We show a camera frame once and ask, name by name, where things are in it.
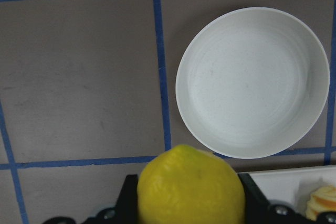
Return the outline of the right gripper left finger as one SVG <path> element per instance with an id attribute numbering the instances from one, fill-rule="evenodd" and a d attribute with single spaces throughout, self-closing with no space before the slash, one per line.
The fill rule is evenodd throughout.
<path id="1" fill-rule="evenodd" d="M 138 175 L 126 175 L 115 206 L 99 211 L 83 223 L 138 223 Z"/>

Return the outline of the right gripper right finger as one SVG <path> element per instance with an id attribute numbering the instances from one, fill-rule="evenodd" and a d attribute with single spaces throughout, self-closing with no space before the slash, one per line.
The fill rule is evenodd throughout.
<path id="1" fill-rule="evenodd" d="M 283 203 L 271 203 L 248 173 L 238 177 L 245 192 L 245 223 L 335 223 L 335 212 L 325 211 L 310 220 Z"/>

